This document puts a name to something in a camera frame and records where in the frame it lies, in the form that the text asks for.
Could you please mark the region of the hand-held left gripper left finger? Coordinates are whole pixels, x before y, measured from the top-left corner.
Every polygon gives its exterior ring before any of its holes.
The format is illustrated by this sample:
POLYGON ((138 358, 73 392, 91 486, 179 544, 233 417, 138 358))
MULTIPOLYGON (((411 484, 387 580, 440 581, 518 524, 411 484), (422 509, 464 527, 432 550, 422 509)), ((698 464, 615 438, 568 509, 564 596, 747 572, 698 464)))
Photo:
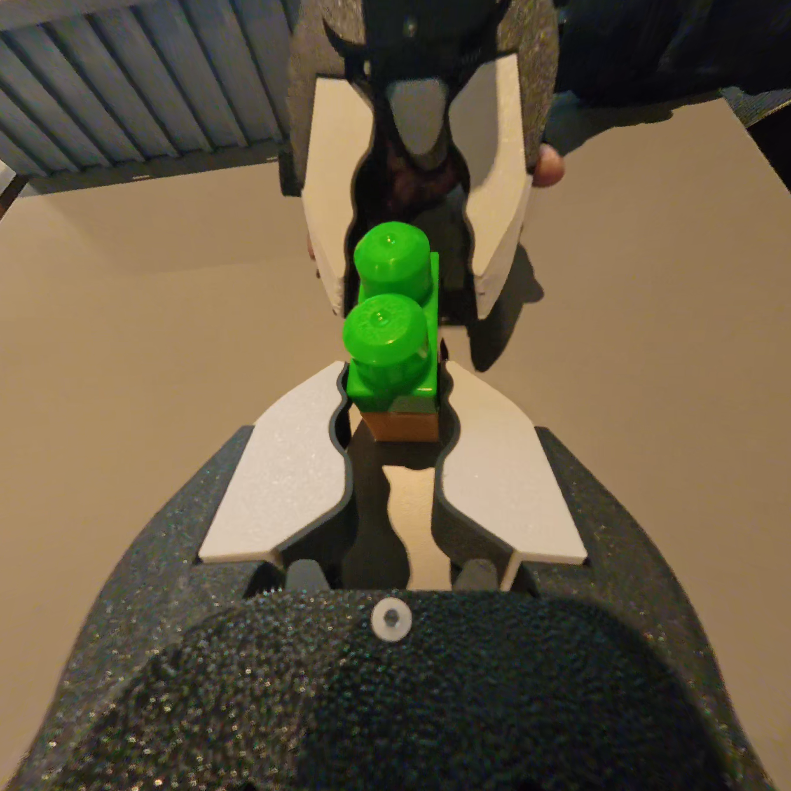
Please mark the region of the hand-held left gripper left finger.
POLYGON ((347 372, 332 362, 255 421, 199 549, 203 563, 340 561, 353 542, 347 372))

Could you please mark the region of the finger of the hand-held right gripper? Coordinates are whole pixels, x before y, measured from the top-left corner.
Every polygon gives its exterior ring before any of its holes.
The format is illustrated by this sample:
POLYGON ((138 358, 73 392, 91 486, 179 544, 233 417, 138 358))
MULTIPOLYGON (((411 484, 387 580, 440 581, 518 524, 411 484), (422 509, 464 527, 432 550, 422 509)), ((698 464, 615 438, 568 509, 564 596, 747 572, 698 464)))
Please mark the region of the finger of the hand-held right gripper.
POLYGON ((344 309, 353 182, 371 145, 368 100, 345 79, 317 78, 302 205, 314 261, 338 316, 344 309))
POLYGON ((509 277, 531 189, 516 54, 477 68, 449 106, 449 129, 469 175, 469 271, 483 321, 509 277))

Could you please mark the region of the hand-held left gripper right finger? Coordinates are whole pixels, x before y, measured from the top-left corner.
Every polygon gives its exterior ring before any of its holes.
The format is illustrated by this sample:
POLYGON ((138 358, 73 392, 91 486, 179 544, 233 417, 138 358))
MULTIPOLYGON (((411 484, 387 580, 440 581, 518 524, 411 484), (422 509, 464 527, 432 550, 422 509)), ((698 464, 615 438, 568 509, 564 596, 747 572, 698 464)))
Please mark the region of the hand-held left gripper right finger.
POLYGON ((444 363, 440 380, 437 546, 458 568, 490 562, 503 591, 523 562, 583 566, 588 550, 533 421, 454 361, 444 363))

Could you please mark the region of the yellow single-stud block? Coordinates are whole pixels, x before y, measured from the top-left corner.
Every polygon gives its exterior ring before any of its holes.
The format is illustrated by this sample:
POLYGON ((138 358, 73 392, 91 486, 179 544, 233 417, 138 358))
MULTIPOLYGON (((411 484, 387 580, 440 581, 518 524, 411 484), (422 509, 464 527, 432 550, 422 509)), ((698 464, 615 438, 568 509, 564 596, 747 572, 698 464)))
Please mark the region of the yellow single-stud block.
POLYGON ((440 438, 437 411, 361 411, 360 414, 376 442, 434 444, 440 438))

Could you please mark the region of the green two-stud block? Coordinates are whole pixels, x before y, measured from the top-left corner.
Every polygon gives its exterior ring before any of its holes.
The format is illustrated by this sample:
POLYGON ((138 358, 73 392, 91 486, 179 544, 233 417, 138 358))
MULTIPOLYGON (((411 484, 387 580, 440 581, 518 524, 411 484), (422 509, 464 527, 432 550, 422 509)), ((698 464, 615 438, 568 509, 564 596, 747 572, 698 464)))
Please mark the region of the green two-stud block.
POLYGON ((363 413, 438 410, 440 257, 421 229, 384 222, 353 251, 358 300, 342 341, 346 392, 363 413))

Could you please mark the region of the person's right forearm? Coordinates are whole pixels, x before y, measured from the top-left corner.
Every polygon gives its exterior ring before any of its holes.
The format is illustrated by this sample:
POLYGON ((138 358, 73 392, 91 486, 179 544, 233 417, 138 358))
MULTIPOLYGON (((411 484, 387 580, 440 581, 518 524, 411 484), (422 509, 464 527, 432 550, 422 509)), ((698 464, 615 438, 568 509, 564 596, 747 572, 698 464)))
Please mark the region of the person's right forearm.
POLYGON ((789 89, 789 1, 558 2, 555 92, 590 105, 789 89))

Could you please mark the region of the person's dark jeans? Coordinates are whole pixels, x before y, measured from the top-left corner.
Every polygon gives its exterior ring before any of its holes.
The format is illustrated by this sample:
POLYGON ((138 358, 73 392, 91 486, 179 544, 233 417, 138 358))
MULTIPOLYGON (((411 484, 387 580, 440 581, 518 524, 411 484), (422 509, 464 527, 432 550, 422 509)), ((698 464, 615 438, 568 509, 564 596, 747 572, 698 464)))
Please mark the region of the person's dark jeans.
POLYGON ((732 86, 720 93, 789 190, 790 89, 748 94, 732 86))

